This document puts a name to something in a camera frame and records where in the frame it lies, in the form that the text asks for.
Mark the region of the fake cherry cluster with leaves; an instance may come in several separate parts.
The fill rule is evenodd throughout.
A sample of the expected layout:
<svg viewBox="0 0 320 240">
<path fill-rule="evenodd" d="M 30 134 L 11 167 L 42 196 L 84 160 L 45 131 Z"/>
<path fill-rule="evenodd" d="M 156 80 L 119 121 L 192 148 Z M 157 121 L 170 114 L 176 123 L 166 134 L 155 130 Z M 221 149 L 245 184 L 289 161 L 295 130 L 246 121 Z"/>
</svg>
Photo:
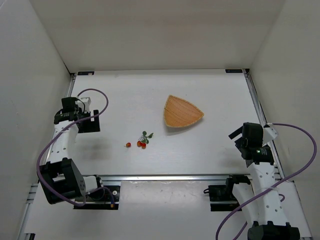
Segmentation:
<svg viewBox="0 0 320 240">
<path fill-rule="evenodd" d="M 143 131 L 141 136 L 139 137 L 136 145 L 137 147 L 139 148 L 142 148 L 142 149 L 146 149 L 147 148 L 147 145 L 149 144 L 150 142 L 150 139 L 154 136 L 154 133 L 147 133 L 146 131 Z"/>
</svg>

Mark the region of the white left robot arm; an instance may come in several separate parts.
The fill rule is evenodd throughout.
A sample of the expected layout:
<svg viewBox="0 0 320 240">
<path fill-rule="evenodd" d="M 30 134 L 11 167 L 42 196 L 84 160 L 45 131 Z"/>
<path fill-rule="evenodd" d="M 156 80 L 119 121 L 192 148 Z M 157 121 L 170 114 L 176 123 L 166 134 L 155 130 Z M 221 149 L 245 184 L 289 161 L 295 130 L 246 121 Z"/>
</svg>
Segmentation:
<svg viewBox="0 0 320 240">
<path fill-rule="evenodd" d="M 100 131 L 99 117 L 84 120 L 65 129 L 77 120 L 91 116 L 89 97 L 65 97 L 61 99 L 62 109 L 54 116 L 54 136 L 59 135 L 52 144 L 49 158 L 39 166 L 40 173 L 47 184 L 68 200 L 89 195 L 103 186 L 97 175 L 82 176 L 72 160 L 77 134 Z"/>
</svg>

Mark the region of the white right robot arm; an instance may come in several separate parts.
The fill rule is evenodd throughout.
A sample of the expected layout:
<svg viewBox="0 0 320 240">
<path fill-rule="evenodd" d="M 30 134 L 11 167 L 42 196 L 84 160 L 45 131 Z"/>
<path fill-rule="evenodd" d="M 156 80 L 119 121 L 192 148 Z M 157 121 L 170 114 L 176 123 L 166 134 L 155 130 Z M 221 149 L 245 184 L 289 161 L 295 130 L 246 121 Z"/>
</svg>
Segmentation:
<svg viewBox="0 0 320 240">
<path fill-rule="evenodd" d="M 274 158 L 271 148 L 265 143 L 276 137 L 271 127 L 245 122 L 229 135 L 245 160 L 251 179 L 232 176 L 232 194 L 238 201 L 247 224 L 249 240 L 298 240 L 300 231 L 291 226 L 282 207 L 276 183 Z"/>
</svg>

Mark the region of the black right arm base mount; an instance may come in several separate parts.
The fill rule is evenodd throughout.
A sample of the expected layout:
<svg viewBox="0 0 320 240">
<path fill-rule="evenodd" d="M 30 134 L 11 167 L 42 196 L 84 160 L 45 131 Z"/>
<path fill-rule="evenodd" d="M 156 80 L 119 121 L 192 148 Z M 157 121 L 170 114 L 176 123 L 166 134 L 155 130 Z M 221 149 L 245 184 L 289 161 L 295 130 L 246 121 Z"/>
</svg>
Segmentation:
<svg viewBox="0 0 320 240">
<path fill-rule="evenodd" d="M 205 195 L 209 196 L 211 212 L 231 212 L 240 204 L 232 191 L 237 184 L 250 185 L 251 182 L 246 175 L 232 174 L 226 179 L 223 185 L 209 185 L 203 190 Z"/>
</svg>

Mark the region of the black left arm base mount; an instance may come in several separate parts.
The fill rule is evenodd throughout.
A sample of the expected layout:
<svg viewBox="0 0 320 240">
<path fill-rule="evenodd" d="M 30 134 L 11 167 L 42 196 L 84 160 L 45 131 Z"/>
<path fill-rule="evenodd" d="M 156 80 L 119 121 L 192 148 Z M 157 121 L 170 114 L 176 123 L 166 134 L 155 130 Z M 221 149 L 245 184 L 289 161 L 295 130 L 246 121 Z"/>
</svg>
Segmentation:
<svg viewBox="0 0 320 240">
<path fill-rule="evenodd" d="M 107 190 L 98 190 L 86 196 L 86 203 L 84 206 L 74 206 L 75 210 L 111 210 L 119 209 L 121 186 L 107 185 L 107 188 L 112 193 L 114 202 L 111 203 L 111 195 Z"/>
</svg>

